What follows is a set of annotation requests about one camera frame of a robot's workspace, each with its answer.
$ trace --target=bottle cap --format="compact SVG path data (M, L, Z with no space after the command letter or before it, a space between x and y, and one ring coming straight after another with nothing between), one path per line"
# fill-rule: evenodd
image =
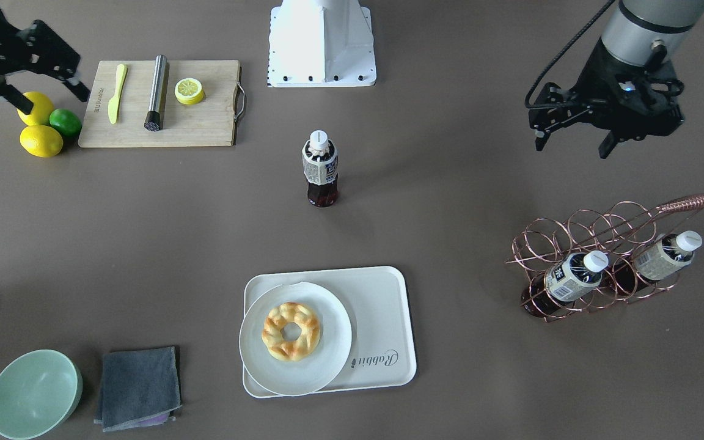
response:
M702 246L702 237L694 231L684 231L675 237L675 244L685 252L692 252Z
M324 152L328 148L328 134L321 130L315 130L308 137L308 147L319 153Z
M590 251L583 257L583 265L594 273L598 273L607 267L610 261L602 251Z

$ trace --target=napkin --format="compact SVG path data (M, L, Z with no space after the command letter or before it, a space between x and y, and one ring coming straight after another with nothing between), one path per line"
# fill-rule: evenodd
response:
M175 347L115 351L103 356L94 423L103 432L163 424L181 407Z

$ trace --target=cutting board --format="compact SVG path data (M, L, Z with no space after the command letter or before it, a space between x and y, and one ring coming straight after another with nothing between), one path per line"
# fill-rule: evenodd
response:
M116 66L126 64L118 120L108 120ZM227 61L168 61L162 129L143 128L149 109L155 61L100 61L78 145L84 148L224 147L235 143L235 98L241 65ZM206 97L187 106L176 100L175 84L196 78Z

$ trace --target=black cable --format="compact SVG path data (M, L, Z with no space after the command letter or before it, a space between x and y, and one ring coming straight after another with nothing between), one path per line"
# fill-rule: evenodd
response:
M531 100L531 95L534 94L534 91L537 89L537 86L542 82L542 78L545 77L545 75L548 74L548 70L550 70L556 62L561 59L562 56L564 56L565 53L567 53L568 50L572 47L573 44L577 40L579 40L580 37L583 36L583 34L586 33L586 31L589 30L591 26L596 23L596 21L601 17L602 14L604 14L604 11L606 11L613 3L615 3L615 0L608 0L607 3L604 4L604 6L599 9L599 12L596 13L594 18L592 18L586 25L577 33L575 34L574 37L570 40L570 42L566 43L564 48L561 49L561 51L551 59L550 62L548 62L548 66L542 70L542 73L537 77L537 80L534 81L534 84L531 86L531 89L529 89L529 92L526 93L526 99L523 101L525 104L526 108L528 109L553 109L553 108L567 108L568 106L575 106L576 103L553 103L553 104L531 104L529 101Z

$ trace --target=white tray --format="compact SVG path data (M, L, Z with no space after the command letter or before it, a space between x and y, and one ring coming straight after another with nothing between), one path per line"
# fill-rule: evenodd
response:
M417 372L406 282L390 266L315 272L273 273L252 278L243 292L243 313L273 287L307 281L333 292L352 322L352 348L338 376L316 393L407 384ZM252 397L283 397L268 392L243 369L243 388Z

